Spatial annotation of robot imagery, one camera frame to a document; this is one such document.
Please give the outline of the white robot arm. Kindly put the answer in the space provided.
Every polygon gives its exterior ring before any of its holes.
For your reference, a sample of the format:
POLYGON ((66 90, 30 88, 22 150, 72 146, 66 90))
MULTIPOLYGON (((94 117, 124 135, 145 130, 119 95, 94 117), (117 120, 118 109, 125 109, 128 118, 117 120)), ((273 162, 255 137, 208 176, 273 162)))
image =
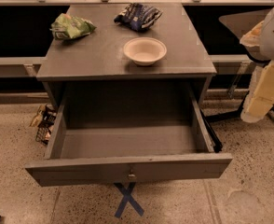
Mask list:
POLYGON ((240 114, 243 121, 253 123, 261 120, 274 105, 274 8, 240 39, 240 43, 258 47, 260 53, 270 59, 266 67, 254 69, 250 91, 240 114))

